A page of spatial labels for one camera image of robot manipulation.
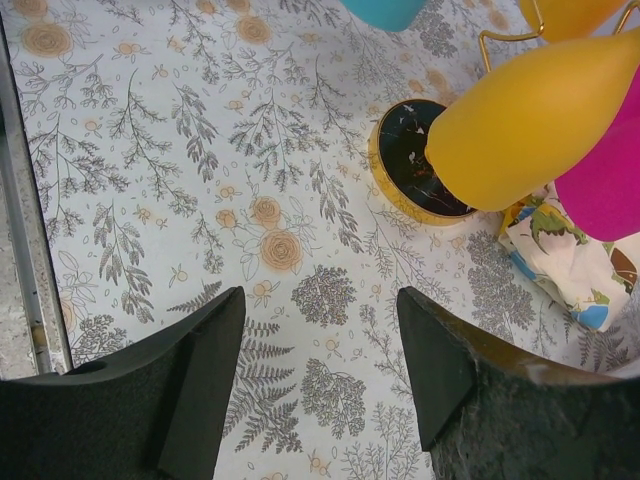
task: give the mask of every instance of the blue object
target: blue object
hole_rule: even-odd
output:
[[[342,0],[360,20],[389,32],[401,32],[418,16],[427,0]]]
[[[524,273],[529,280],[533,280],[533,281],[536,280],[538,276],[535,274],[533,270],[529,268],[529,265],[527,265],[527,262],[525,261],[524,258],[522,258],[522,255],[520,255],[519,252],[513,252],[510,256],[511,256],[511,261],[515,263],[516,267],[518,267],[520,271]]]
[[[607,319],[609,307],[592,305],[583,312],[571,312],[571,316],[586,327],[598,329]]]
[[[516,217],[516,220],[518,222],[521,222],[522,220],[527,218],[529,215],[531,215],[535,211],[536,211],[536,207],[524,207],[522,210],[520,210],[520,213]]]

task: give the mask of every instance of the gray leaf print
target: gray leaf print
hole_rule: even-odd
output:
[[[353,119],[353,114],[344,113],[338,107],[338,104],[346,98],[346,94],[333,87],[329,81],[320,74],[320,70],[318,69],[319,58],[320,55],[316,57],[316,84],[310,89],[309,106],[324,111],[325,117],[322,120],[324,133],[327,133],[332,128],[336,128],[342,137],[341,143],[349,155],[349,158],[352,160],[357,158],[360,167],[368,170],[369,155],[363,148],[362,134],[358,130],[346,126]]]
[[[117,0],[97,0],[97,2],[100,5],[107,7],[105,8],[105,11],[114,17],[142,25],[140,10],[138,10],[134,5],[120,6],[120,2]]]
[[[32,135],[29,146],[49,242],[60,233],[72,237],[84,224],[80,214],[65,205],[73,195],[97,195],[107,187],[123,193],[129,186],[129,180],[120,175],[118,168],[97,154],[95,144],[76,140],[60,130],[60,116],[52,130]],[[52,173],[55,178],[50,183]]]
[[[171,26],[175,26],[184,20],[187,34],[182,37],[182,41],[194,47],[191,53],[196,60],[202,60],[202,79],[208,84],[215,85],[220,80],[218,69],[220,65],[216,57],[211,53],[216,44],[215,39],[209,33],[210,28],[199,14],[191,13],[187,7],[183,7],[176,0],[171,0]]]
[[[192,313],[196,310],[204,307],[211,300],[216,298],[220,287],[222,286],[222,282],[208,283],[202,284],[202,293],[199,293],[197,297],[188,302],[181,303],[179,305],[175,305],[171,308],[167,309],[167,312],[183,312],[183,313]]]
[[[353,18],[342,27],[349,47],[358,55],[353,67],[355,79],[361,87],[383,85],[387,102],[403,100],[409,93],[404,75],[393,57],[387,55],[387,47],[372,32],[358,27]]]
[[[236,452],[247,448],[261,436],[263,452],[274,444],[276,453],[302,451],[302,443],[295,431],[298,418],[293,416],[298,400],[281,401],[296,388],[295,383],[284,383],[295,369],[276,368],[267,363],[270,359],[287,355],[293,347],[280,347],[260,340],[276,335],[279,330],[280,326],[275,323],[256,323],[251,319],[245,325],[223,431],[226,437],[245,422]]]
[[[564,322],[567,331],[573,329],[578,333],[581,367],[592,366],[594,372],[604,367],[604,371],[609,371],[629,362],[629,347],[622,346],[625,338],[620,325],[612,325],[606,332],[598,332],[580,325],[569,312],[565,313]]]
[[[335,223],[336,217],[340,222],[340,229],[338,230],[338,238],[340,242],[350,247],[354,253],[361,253],[362,241],[358,237],[358,222],[347,211],[347,205],[349,204],[349,197],[344,191],[342,182],[335,176],[328,177],[324,172],[322,161],[311,161],[311,188],[314,192],[320,194],[320,215],[331,223]]]
[[[531,343],[531,350],[540,351],[543,357],[550,358],[551,352],[549,351],[549,347],[556,347],[558,345],[558,342],[549,331],[550,319],[545,318],[543,315],[545,303],[548,302],[540,303],[540,310],[538,311],[538,335],[533,339]],[[549,303],[548,308],[551,308],[554,303],[555,302],[553,301]]]
[[[20,68],[14,70],[15,75],[27,77],[26,84],[29,87],[29,90],[18,92],[24,114],[33,117],[36,114],[45,113],[48,109],[43,96],[47,91],[53,91],[54,87],[60,93],[54,97],[53,106],[62,110],[67,108],[75,110],[78,105],[69,96],[69,90],[73,92],[72,87],[76,78],[82,75],[85,75],[85,87],[79,89],[84,96],[84,100],[79,102],[80,106],[109,108],[115,105],[117,99],[113,96],[113,87],[105,84],[98,72],[98,62],[103,57],[104,54],[100,54],[88,64],[64,63],[64,72],[53,75],[50,79],[44,77],[45,67],[38,62],[33,62],[31,65],[26,62],[20,63]]]
[[[127,341],[126,330],[111,326],[113,322],[111,315],[96,315],[80,321],[78,328],[82,333],[71,344],[76,366],[115,353],[133,343]]]
[[[439,13],[443,4],[444,0],[429,1],[410,29],[420,33],[422,45],[433,55],[452,58],[458,52],[458,48],[451,42],[454,37],[453,28]]]
[[[392,279],[393,291],[397,292],[405,285],[413,285],[441,305],[449,305],[451,293],[440,281],[425,275],[425,259],[414,246],[407,241],[399,243],[389,240],[379,220],[379,217],[382,217],[389,221],[387,212],[373,212],[370,208],[369,212],[376,223],[376,229],[366,234],[365,250],[375,258],[378,273],[383,280]],[[400,224],[390,224],[401,228]]]
[[[213,171],[218,168],[218,158],[211,150],[206,150],[204,142],[211,145],[218,130],[204,117],[204,103],[189,85],[175,87],[180,95],[180,104],[174,104],[171,118],[176,121],[179,135],[189,139],[187,156],[198,165],[198,174],[206,183],[213,180]]]
[[[495,236],[488,232],[472,233],[467,250],[477,265],[468,274],[475,295],[473,318],[483,330],[513,343],[513,325],[528,330],[535,322],[533,297],[513,283],[511,260]]]
[[[191,231],[191,240],[194,243],[202,242],[205,246],[204,262],[202,267],[209,273],[217,274],[222,272],[224,259],[215,251],[223,248],[218,234],[215,233],[209,222],[204,219],[204,214],[200,212],[200,218],[196,220],[196,226]]]
[[[305,13],[307,20],[322,26],[329,25],[336,28],[340,21],[340,14],[335,7],[322,5],[321,0],[279,0],[282,10],[299,15]]]
[[[293,56],[292,47],[293,43],[280,50],[269,48],[269,54],[264,58],[258,57],[252,48],[241,47],[236,57],[231,52],[225,52],[222,54],[222,63],[225,65],[222,75],[226,80],[244,80],[252,90],[264,87],[264,80],[269,85],[279,86],[309,83],[304,67]],[[283,59],[285,66],[282,72],[285,75],[281,76],[276,69]]]
[[[346,480],[411,480],[420,461],[420,444],[413,432],[414,416],[404,408],[376,405],[372,418],[378,443],[355,443],[342,454]]]
[[[357,436],[364,430],[366,386],[348,373],[331,372],[320,360],[310,358],[302,380],[302,406],[315,414],[321,427],[331,425],[331,434],[340,439],[345,430]]]
[[[149,275],[138,268],[144,258],[144,249],[138,240],[140,232],[129,222],[120,224],[115,216],[113,204],[110,207],[98,205],[93,220],[95,245],[103,249],[98,274],[118,286],[124,280],[125,288],[120,298],[122,310],[128,315],[136,315],[141,323],[153,322],[153,305],[146,298],[153,286]]]
[[[234,125],[235,132],[229,142],[236,146],[237,152],[258,157],[254,168],[262,173],[265,182],[273,178],[280,192],[284,192],[289,184],[297,185],[302,177],[300,167],[289,160],[292,152],[309,152],[316,148],[326,152],[329,148],[326,140],[304,121],[300,112],[277,104],[273,92],[269,101],[258,105],[249,117],[251,120]]]
[[[171,142],[155,140],[144,126],[144,122],[162,123],[167,119],[147,108],[144,99],[132,90],[135,75],[136,72],[133,72],[129,80],[126,106],[111,113],[115,118],[109,121],[111,138],[128,138],[131,147],[124,152],[125,168],[132,168],[138,163],[146,164],[151,171],[151,176],[148,177],[149,186],[156,200],[163,200],[169,196],[169,208],[173,213],[190,217],[196,211],[198,199],[189,195],[182,187],[173,186],[171,177],[180,176],[182,170],[175,163],[160,161],[156,156],[156,153],[167,153],[171,149]]]
[[[360,306],[360,320],[363,325],[363,333],[372,347],[378,350],[384,357],[382,361],[376,361],[375,367],[383,375],[393,377],[391,391],[401,400],[413,400],[409,375],[405,366],[404,352],[402,349],[394,349],[391,336],[381,330],[376,320],[376,311],[370,305]]]
[[[328,325],[347,323],[347,308],[355,302],[356,289],[343,268],[318,265],[315,274],[308,276],[291,294],[291,301],[300,309],[307,322]]]
[[[413,240],[414,232],[420,228],[419,223],[398,210],[383,209],[376,212],[376,215],[384,218],[390,226],[396,228],[404,240]]]

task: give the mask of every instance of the floral wallpaper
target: floral wallpaper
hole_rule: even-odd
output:
[[[455,101],[483,75],[480,30],[525,28],[515,2],[431,0],[398,34],[337,0],[0,7],[76,364],[246,289],[216,478],[433,475],[395,313],[405,285],[585,369],[640,352],[634,322],[587,332],[520,275],[498,216],[418,225],[368,171],[385,110]],[[528,47],[494,44],[494,62]]]

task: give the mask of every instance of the teal cup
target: teal cup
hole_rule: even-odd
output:
[[[405,30],[427,0],[341,0],[356,17],[389,32]]]

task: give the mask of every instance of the yellow balloon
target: yellow balloon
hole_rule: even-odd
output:
[[[593,148],[639,64],[640,27],[530,50],[436,118],[426,156],[458,199],[478,210],[504,210]]]
[[[584,38],[611,18],[628,0],[538,0],[549,43]],[[538,18],[533,0],[520,0],[520,10],[533,30]]]

